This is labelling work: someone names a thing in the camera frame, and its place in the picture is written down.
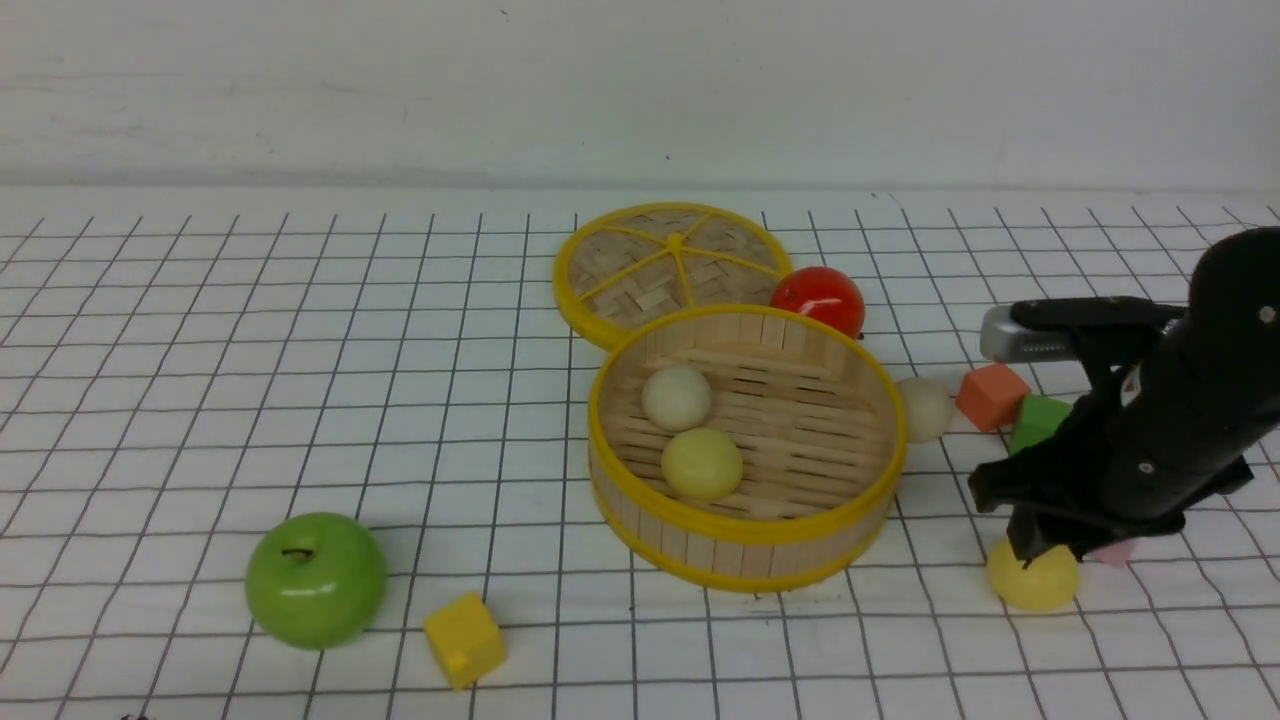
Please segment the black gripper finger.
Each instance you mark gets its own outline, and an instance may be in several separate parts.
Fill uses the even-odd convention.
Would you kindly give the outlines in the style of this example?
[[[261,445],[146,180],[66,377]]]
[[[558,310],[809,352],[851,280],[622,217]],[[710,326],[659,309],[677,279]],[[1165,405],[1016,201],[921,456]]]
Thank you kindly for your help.
[[[1006,537],[1018,562],[1030,566],[1059,550],[1075,561],[1076,552],[1071,546],[1074,530],[1075,523],[1069,518],[1018,505],[1012,509]]]

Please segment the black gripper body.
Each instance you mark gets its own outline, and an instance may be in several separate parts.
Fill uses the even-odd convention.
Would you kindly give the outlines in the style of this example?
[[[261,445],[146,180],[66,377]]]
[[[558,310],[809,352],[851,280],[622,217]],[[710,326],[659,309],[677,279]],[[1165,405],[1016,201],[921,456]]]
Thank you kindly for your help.
[[[1087,527],[1125,528],[1184,515],[1244,484],[1254,443],[1254,354],[1174,332],[1139,363],[1082,361],[1091,391],[1047,439],[979,465],[977,509],[1028,505]]]

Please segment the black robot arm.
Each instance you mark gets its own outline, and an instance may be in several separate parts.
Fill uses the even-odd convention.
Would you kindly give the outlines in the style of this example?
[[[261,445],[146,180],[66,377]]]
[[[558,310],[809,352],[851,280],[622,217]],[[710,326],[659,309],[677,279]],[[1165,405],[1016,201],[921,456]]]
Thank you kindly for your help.
[[[1112,295],[988,310],[986,360],[1073,360],[1091,384],[1047,439],[969,475],[978,511],[1012,510],[1018,560],[1176,534],[1189,507],[1251,480],[1245,451],[1279,421],[1277,269],[1277,229],[1260,227],[1202,254],[1185,306]]]

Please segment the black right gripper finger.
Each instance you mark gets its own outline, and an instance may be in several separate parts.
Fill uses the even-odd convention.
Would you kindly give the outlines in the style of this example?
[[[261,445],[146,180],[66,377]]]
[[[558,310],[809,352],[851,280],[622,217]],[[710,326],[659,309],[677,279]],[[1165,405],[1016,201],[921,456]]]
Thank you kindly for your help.
[[[1102,548],[1107,544],[1112,544],[1125,539],[1138,539],[1140,543],[1147,538],[1160,538],[1167,536],[1180,534],[1187,524],[1187,518],[1184,515],[1171,515],[1170,518],[1161,518],[1153,524],[1144,527],[1125,527],[1125,528],[1105,528],[1105,527],[1087,527],[1087,533],[1080,539],[1074,539],[1070,542],[1070,552],[1076,560],[1089,561],[1087,559],[1088,553],[1093,550]]]

